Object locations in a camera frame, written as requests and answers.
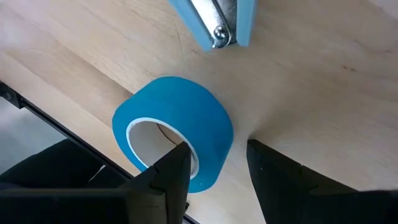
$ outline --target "wood plank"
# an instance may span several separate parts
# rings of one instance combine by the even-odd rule
[[[2,60],[48,87],[30,90],[11,76],[8,82],[88,142],[111,144],[104,151],[116,161],[114,139],[85,133],[83,124],[92,122],[81,117],[110,134],[111,115],[129,92],[167,73],[214,93],[233,120],[235,141],[217,183],[190,195],[188,213],[200,222],[263,222],[245,159],[249,136],[356,189],[398,188],[394,1],[259,1],[250,47],[209,53],[198,48],[167,1],[3,4],[7,29],[1,32],[12,38],[0,43]],[[79,108],[81,124],[43,99],[48,88]]]

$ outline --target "metal screw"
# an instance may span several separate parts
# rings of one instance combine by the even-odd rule
[[[214,31],[214,36],[218,39],[218,40],[223,40],[227,37],[228,32],[226,31],[226,29],[223,26],[217,26]]]

